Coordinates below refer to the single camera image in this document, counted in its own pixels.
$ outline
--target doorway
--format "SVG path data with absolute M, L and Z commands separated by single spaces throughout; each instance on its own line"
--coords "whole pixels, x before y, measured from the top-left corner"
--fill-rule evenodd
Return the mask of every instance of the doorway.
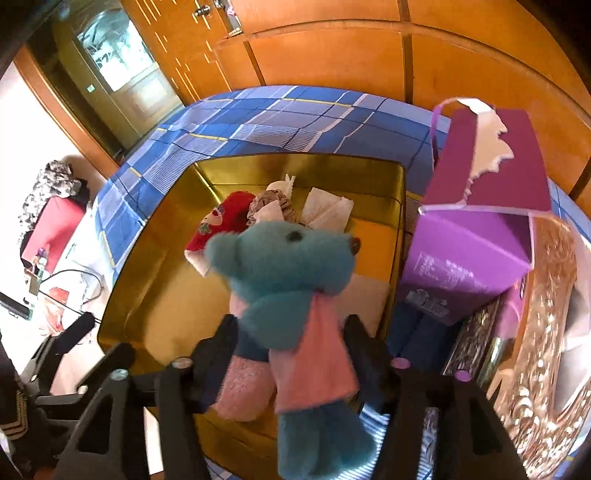
M 72 2 L 52 30 L 61 64 L 124 151 L 182 107 L 119 2 Z

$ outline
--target door handle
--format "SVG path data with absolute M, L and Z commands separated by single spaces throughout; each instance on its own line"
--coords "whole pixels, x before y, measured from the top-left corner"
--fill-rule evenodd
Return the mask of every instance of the door handle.
M 205 15 L 209 15 L 212 12 L 212 7 L 209 5 L 203 5 L 202 7 L 198 7 L 195 10 L 195 17 L 203 17 Z

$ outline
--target black cable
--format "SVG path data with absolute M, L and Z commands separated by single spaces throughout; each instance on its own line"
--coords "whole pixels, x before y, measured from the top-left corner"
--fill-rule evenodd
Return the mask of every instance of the black cable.
M 84 302 L 82 302 L 82 305 L 86 305 L 88 302 L 90 302 L 92 300 L 96 300 L 97 298 L 99 298 L 102 295 L 103 290 L 105 288 L 104 288 L 103 284 L 100 282 L 100 278 L 98 277 L 98 275 L 96 275 L 96 274 L 94 274 L 92 272 L 86 271 L 86 270 L 79 270 L 77 268 L 66 268 L 65 270 L 60 270 L 59 272 L 52 273 L 51 275 L 49 275 L 49 277 L 47 277 L 46 279 L 44 279 L 44 280 L 41 281 L 41 283 L 39 284 L 39 293 L 45 295 L 47 298 L 53 300 L 54 302 L 56 302 L 57 304 L 61 305 L 62 307 L 65 307 L 68 310 L 71 310 L 72 312 L 77 313 L 78 315 L 82 315 L 83 312 L 80 312 L 79 310 L 75 310 L 75 309 L 69 307 L 68 305 L 66 305 L 65 303 L 62 303 L 59 300 L 53 298 L 48 293 L 46 293 L 44 291 L 41 291 L 41 285 L 43 285 L 47 280 L 49 280 L 49 279 L 51 279 L 51 278 L 59 275 L 60 273 L 64 273 L 64 272 L 77 272 L 77 273 L 80 273 L 80 274 L 92 275 L 96 279 L 96 281 L 99 283 L 100 289 L 99 289 L 98 294 L 96 294 L 94 297 L 91 297 L 91 298 L 85 300 Z M 100 324 L 101 322 L 100 322 L 100 320 L 98 320 L 98 319 L 95 318 L 95 323 Z

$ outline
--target white wall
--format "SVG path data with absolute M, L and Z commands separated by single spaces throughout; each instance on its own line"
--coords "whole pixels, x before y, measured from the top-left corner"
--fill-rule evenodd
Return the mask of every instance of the white wall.
M 17 244 L 18 215 L 37 174 L 50 160 L 68 157 L 74 174 L 91 194 L 105 179 L 43 109 L 18 70 L 10 65 L 0 80 L 0 291 L 22 302 L 25 287 Z

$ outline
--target blue plaid fabric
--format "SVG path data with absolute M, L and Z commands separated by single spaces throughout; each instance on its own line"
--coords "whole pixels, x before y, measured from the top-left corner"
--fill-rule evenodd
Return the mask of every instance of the blue plaid fabric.
M 431 176 L 431 112 L 367 93 L 326 87 L 264 86 L 223 93 L 191 105 L 160 125 L 105 184 L 95 202 L 95 225 L 109 260 L 109 284 L 164 195 L 193 162 L 212 157 L 315 152 L 395 160 L 407 189 L 422 195 Z M 443 147 L 449 119 L 437 124 Z M 589 240 L 591 222 L 548 180 L 553 212 L 572 220 Z M 361 419 L 381 445 L 387 416 L 365 408 Z M 339 478 L 369 478 L 375 462 Z M 237 480 L 208 460 L 213 480 Z M 430 478 L 421 461 L 419 480 Z

